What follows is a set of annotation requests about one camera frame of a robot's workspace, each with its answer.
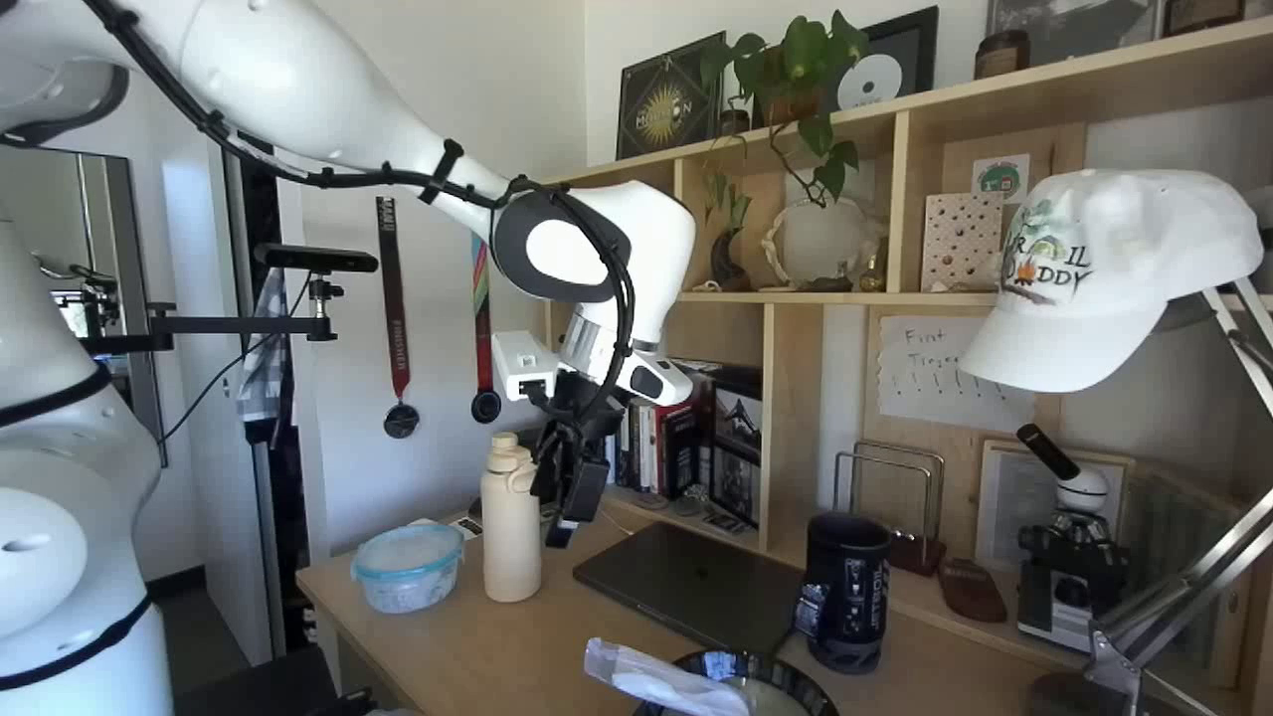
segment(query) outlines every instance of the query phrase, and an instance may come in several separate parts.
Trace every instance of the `green plant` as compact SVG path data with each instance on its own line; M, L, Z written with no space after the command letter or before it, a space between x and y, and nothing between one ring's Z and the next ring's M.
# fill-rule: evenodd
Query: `green plant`
M768 145L821 206L845 193L848 168L858 164L856 143L836 139L830 132L830 91L858 56L864 32L836 11L830 23L797 17L780 43L764 43L764 36L743 32L736 43L715 43L709 60L712 70L736 70L739 93L730 103L751 100L751 111L768 123ZM811 150L811 174L799 174L775 143L791 123Z

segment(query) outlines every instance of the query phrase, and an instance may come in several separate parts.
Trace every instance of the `white bottle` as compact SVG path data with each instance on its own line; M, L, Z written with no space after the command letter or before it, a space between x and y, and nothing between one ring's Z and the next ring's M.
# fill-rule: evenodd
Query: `white bottle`
M531 448L512 434L496 434L483 477L483 576L491 599L524 599L540 589L547 536L531 481Z

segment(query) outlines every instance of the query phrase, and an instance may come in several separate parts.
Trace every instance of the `plastic container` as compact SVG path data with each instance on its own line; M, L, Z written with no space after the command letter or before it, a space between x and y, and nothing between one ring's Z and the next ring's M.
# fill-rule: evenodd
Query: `plastic container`
M457 530L411 520L364 542L350 576L376 612L419 612L450 595L462 555Z
M715 682L601 636L584 644L584 670L681 716L748 716L748 698L732 682Z
M535 455L512 434L491 440L483 474L483 583L491 599L531 599L540 589L540 502Z

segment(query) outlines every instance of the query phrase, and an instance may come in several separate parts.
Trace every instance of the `white cap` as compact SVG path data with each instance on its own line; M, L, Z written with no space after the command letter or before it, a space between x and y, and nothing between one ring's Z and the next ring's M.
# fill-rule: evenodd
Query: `white cap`
M986 383L1072 394L1109 377L1170 298L1267 259L1243 193L1198 172L1043 180L1002 247L999 300L964 355Z

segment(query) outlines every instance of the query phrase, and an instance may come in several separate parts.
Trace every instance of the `picture frame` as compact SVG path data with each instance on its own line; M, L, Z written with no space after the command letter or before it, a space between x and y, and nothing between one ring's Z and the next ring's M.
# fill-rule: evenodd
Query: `picture frame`
M722 70L709 70L709 51L722 43L726 32L620 70L616 158L715 135Z
M991 0L986 36L1027 32L1031 66L1145 43L1158 36L1162 0L1096 0L1096 3L1051 3L1051 0Z
M1247 0L1167 0L1162 3L1162 36L1232 23L1243 17L1247 17Z
M921 7L864 29L868 51L836 82L836 105L864 105L927 91L941 56L941 7Z

